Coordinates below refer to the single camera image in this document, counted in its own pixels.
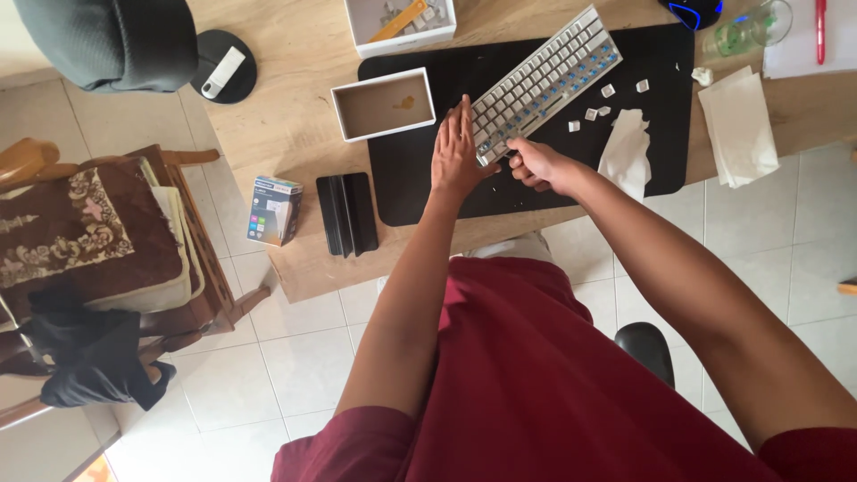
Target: red pen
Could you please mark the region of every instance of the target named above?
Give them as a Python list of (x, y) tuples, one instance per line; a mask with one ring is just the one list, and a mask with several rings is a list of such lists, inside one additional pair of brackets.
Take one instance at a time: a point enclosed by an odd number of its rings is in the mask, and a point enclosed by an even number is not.
[(815, 32), (818, 50), (818, 65), (824, 65), (824, 12), (827, 10), (827, 0), (815, 0)]

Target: white keyboard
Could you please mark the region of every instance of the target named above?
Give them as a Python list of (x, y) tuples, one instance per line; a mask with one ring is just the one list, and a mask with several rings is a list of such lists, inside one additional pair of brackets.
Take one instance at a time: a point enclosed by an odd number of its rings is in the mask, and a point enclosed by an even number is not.
[(473, 103), (479, 163), (502, 158), (506, 140), (532, 134), (621, 60), (590, 5)]

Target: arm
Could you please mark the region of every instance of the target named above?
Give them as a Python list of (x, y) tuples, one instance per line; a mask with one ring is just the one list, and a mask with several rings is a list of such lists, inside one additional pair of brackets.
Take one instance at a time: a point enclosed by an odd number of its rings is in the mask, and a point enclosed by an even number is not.
[(500, 169), (476, 163), (467, 96), (440, 124), (431, 169), (423, 216), (378, 297), (336, 414), (380, 406), (415, 418), (422, 408), (458, 209), (479, 181)]
[(515, 178), (586, 209), (634, 284), (699, 356), (754, 450), (778, 433), (857, 428), (857, 401), (716, 256), (606, 178), (543, 144), (509, 142)]

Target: hand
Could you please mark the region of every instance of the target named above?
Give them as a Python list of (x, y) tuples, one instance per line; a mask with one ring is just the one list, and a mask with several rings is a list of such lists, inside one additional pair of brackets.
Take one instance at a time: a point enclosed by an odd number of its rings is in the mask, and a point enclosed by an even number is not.
[(523, 137), (512, 139), (506, 145), (518, 151), (509, 160), (514, 178), (538, 192), (553, 189), (563, 196), (571, 195), (567, 186), (567, 168), (583, 164), (557, 153), (548, 144), (531, 142)]
[(500, 171), (497, 164), (479, 166), (472, 118), (470, 97), (465, 94), (440, 124), (431, 160), (432, 193), (450, 196), (459, 204), (480, 181)]

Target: black desk mat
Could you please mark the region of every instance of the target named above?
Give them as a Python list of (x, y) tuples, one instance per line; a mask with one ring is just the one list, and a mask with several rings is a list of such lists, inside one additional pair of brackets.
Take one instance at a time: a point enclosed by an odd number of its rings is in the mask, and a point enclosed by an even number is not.
[[(687, 137), (692, 97), (693, 32), (680, 23), (630, 28), (610, 33), (623, 60), (595, 85), (586, 89), (529, 138), (545, 142), (557, 152), (598, 167), (620, 109), (642, 109), (650, 121), (646, 153), (652, 179), (646, 196), (672, 194), (685, 183)], [(527, 58), (546, 39), (474, 45), (454, 49), (406, 53), (364, 60), (357, 71), (362, 81), (381, 75), (425, 67), (437, 122), (432, 126), (369, 139), (369, 159), (375, 180), (378, 215), (389, 226), (416, 224), (423, 214), (431, 187), (430, 167), (440, 121), (464, 93), (478, 99), (499, 79)], [(650, 90), (637, 93), (638, 81), (648, 79)], [(608, 99), (601, 87), (613, 84)], [(587, 108), (609, 105), (612, 111), (595, 121), (584, 119)], [(568, 132), (568, 122), (580, 121), (580, 131)], [(553, 191), (536, 193), (514, 179), (508, 160), (467, 197), (459, 218), (560, 208), (577, 203)]]

